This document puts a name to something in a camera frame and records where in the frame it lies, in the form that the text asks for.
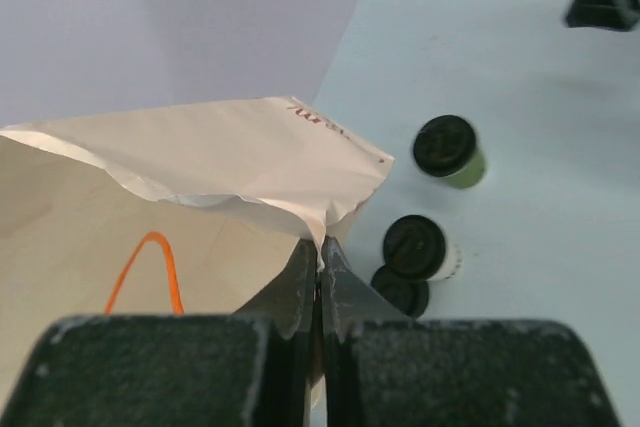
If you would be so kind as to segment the white paper cup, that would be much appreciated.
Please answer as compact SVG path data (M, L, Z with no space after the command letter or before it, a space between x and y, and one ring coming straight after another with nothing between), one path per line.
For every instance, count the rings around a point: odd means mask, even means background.
M428 278L429 282L443 281L454 277L462 267L462 251L449 236L445 236L445 254L436 272Z

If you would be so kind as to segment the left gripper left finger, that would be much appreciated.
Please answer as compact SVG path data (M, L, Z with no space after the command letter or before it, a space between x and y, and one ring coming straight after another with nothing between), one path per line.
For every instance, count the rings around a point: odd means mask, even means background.
M313 323L317 249L299 240L284 269L237 311L237 315L265 317L286 340L308 334Z

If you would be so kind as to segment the green paper cup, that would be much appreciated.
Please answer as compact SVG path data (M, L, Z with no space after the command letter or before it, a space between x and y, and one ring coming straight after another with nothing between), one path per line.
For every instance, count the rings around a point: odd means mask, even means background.
M487 161L478 138L466 143L446 166L440 178L447 186L460 190L479 184L487 171Z

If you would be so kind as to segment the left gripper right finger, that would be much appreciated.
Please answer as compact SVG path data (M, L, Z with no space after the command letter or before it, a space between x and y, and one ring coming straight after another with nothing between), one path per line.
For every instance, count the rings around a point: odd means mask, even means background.
M325 238L321 258L319 302L325 337L334 335L343 341L358 322L410 320L352 271L337 239Z

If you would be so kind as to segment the black cup lid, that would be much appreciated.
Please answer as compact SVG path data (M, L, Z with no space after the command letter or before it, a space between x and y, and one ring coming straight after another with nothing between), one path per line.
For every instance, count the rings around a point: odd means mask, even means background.
M385 265L409 281L434 280L444 264L446 250L441 227L417 214L394 221L382 242Z
M424 173L444 178L465 168L475 155L477 145L472 125L463 117L447 114L429 120L418 131L412 155Z

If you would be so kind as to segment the paper takeout bag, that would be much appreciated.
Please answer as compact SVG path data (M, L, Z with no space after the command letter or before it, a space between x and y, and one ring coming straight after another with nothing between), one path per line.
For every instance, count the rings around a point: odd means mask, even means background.
M1 131L1 393L81 314L227 313L295 244L344 239L391 155L293 97Z

